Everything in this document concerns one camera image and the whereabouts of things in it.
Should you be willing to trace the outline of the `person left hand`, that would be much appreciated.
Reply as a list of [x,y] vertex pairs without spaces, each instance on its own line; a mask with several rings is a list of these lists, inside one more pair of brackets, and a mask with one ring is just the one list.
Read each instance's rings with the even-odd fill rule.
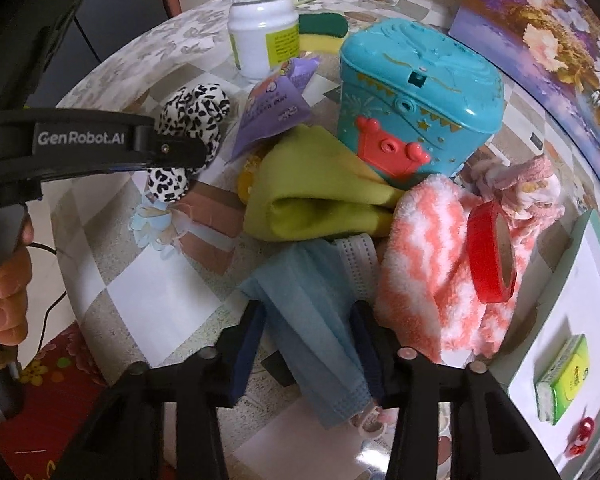
[[21,240],[12,256],[0,267],[0,344],[18,346],[28,334],[27,287],[32,280],[28,246],[33,242],[31,218],[24,217]]

